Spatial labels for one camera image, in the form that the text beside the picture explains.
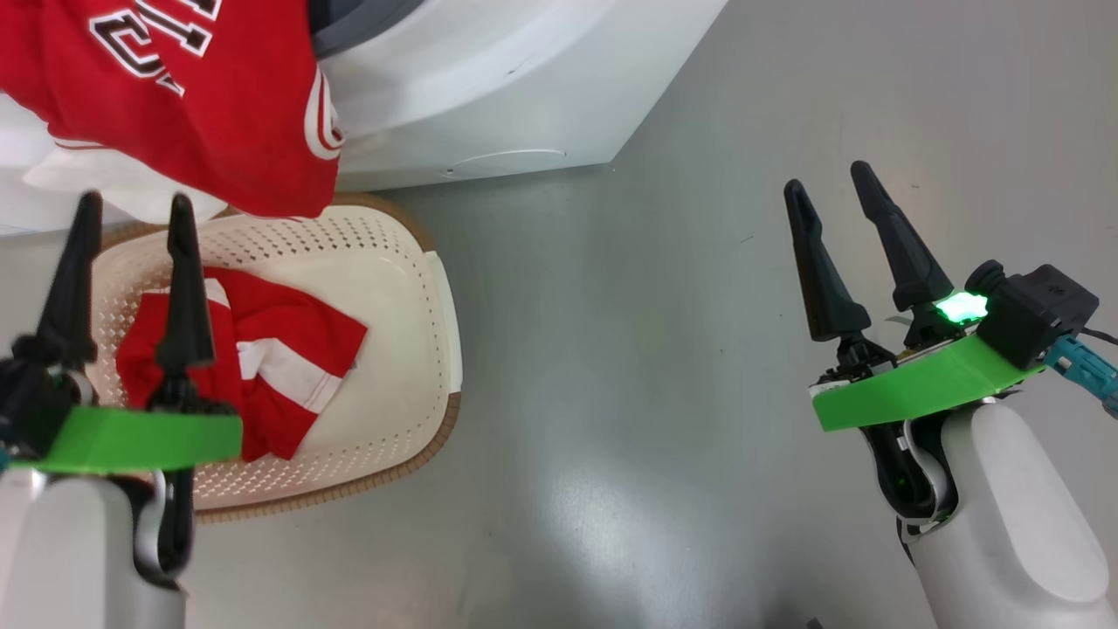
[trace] green light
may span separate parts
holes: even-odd
[[[960,292],[940,301],[936,307],[944,313],[944,317],[956,324],[963,324],[986,316],[986,297]]]

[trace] laundry basket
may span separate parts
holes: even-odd
[[[110,234],[93,267],[98,356],[88,377],[102,406],[126,404],[116,350],[140,294],[170,282],[167,235],[157,229]],[[369,328],[354,369],[292,460],[269,455],[196,470],[199,522],[364,492],[415,471],[443,447],[462,389],[454,299],[430,238],[401,209],[369,194],[339,194],[313,220],[211,220],[198,227],[198,242],[203,265],[300,288]]]

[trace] washing machine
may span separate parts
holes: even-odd
[[[724,3],[310,0],[315,54],[347,133],[338,185],[607,162]],[[45,125],[2,95],[0,146],[0,234],[64,228],[72,194],[20,181],[51,147]]]

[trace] floor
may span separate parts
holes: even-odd
[[[842,218],[853,159],[956,283],[1049,260],[1116,303],[1108,6],[731,0],[614,163],[389,193],[454,289],[457,428],[398,483],[201,528],[188,627],[934,627],[868,451],[812,416],[833,349],[807,339],[780,188],[804,179],[883,343],[903,328],[872,228]],[[0,246],[6,334],[60,241]],[[1014,404],[1116,557],[1118,431],[1038,382]]]

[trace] red clothing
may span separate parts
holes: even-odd
[[[0,90],[257,216],[316,217],[343,136],[306,0],[3,0]]]
[[[291,459],[353,366],[367,328],[313,296],[229,268],[206,268],[217,361],[191,370],[199,393],[228,402],[244,422],[241,458]],[[148,292],[116,353],[129,404],[142,409],[163,373],[170,297]]]

